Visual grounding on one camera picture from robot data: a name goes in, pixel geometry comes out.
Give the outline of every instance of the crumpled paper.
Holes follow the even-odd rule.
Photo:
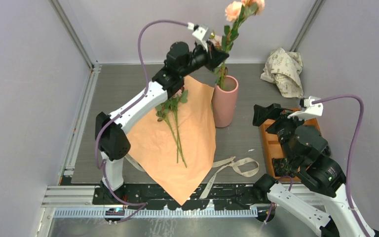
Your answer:
[[[299,53],[279,48],[269,55],[261,79],[276,84],[283,97],[302,98],[302,70],[303,61]]]
[[[134,158],[172,198],[183,205],[210,171],[216,150],[211,98],[213,88],[185,77],[188,102],[178,105],[182,151],[188,168],[179,157],[176,143],[165,121],[158,122],[156,109],[147,113],[127,134],[130,156]],[[175,128],[173,115],[169,114]]]

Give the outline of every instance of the beige ribbon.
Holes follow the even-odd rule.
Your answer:
[[[205,187],[204,191],[201,193],[200,199],[207,198],[208,194],[210,193],[211,188],[213,187],[213,183],[214,183],[214,180],[216,179],[217,173],[219,173],[220,171],[222,171],[226,167],[232,167],[236,173],[238,173],[242,176],[245,176],[245,177],[252,177],[258,173],[259,163],[256,162],[254,159],[247,157],[247,158],[243,158],[243,159],[240,159],[240,160],[234,162],[233,160],[235,158],[236,157],[230,157],[228,159],[216,161],[213,163],[213,168],[219,167],[221,165],[223,165],[223,166],[220,167],[220,169],[217,170],[216,173],[214,173],[213,177],[211,177],[211,179],[208,181],[207,186]],[[241,172],[239,169],[239,166],[244,165],[246,163],[250,163],[250,162],[255,162],[258,167],[256,167],[255,169],[249,170],[249,171]]]

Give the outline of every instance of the peach rose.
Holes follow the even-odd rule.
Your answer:
[[[228,21],[234,21],[238,18],[242,5],[242,2],[234,1],[226,7],[225,13]]]
[[[185,90],[185,84],[184,84],[184,86],[183,87],[181,87],[181,89],[179,89],[178,91],[177,91],[177,93],[175,93],[175,95],[173,95],[172,97],[173,98],[176,98],[176,97],[181,97],[182,96],[182,92]]]
[[[258,11],[256,14],[259,15],[265,9],[265,0],[242,0],[244,6],[250,6],[254,2],[258,5]]]

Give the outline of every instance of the metal frame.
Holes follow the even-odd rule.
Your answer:
[[[59,15],[63,25],[74,41],[76,47],[80,51],[83,59],[88,64],[89,68],[93,68],[95,63],[98,63],[90,44],[88,43],[85,34],[80,27],[80,24],[77,19],[69,19],[66,12],[69,12],[70,15],[73,15],[73,9],[70,7],[68,1],[63,1],[63,4],[59,0],[49,0],[52,4],[55,12]]]
[[[304,21],[302,28],[299,31],[299,34],[297,35],[296,39],[294,40],[293,45],[291,46],[291,49],[290,49],[291,52],[298,51],[300,44],[302,43],[305,35],[307,34],[314,20],[316,19],[317,14],[320,12],[320,8],[323,6],[325,1],[326,0],[316,0],[314,2],[313,7],[311,8],[306,20]]]
[[[97,63],[94,65],[92,72],[89,74],[88,82],[82,94],[79,113],[75,120],[74,131],[69,139],[63,165],[60,167],[59,177],[62,175],[65,177],[71,177],[73,175],[80,141],[82,140],[82,135],[85,130],[86,120],[88,118],[89,109],[91,107],[91,102],[100,71],[101,66]]]
[[[87,207],[95,191],[91,186],[48,186],[41,207]]]
[[[41,208],[41,221],[38,224],[36,237],[48,237],[55,210],[54,207]]]

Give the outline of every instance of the gray table surface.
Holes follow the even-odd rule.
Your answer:
[[[147,65],[149,75],[154,75],[161,65]],[[296,107],[297,99],[283,98],[278,88],[260,79],[263,64],[230,64],[229,74],[239,81],[239,92],[233,122],[226,128],[216,129],[216,153],[214,161],[236,156],[235,161],[251,157],[260,164],[259,172],[246,178],[231,168],[222,170],[215,183],[253,183],[266,173],[262,138],[259,128],[252,126],[253,106],[268,106],[279,103],[283,107]],[[198,81],[214,86],[215,76],[206,69],[191,74]],[[106,114],[120,108],[145,86],[145,79],[140,65],[104,65],[98,77],[92,99],[85,131],[80,143],[72,183],[99,183],[102,172],[95,167],[95,117],[101,111]],[[254,163],[240,167],[241,171],[255,168]],[[218,168],[207,174],[203,183],[207,183]],[[146,173],[134,168],[124,161],[123,176],[125,183],[155,183]]]

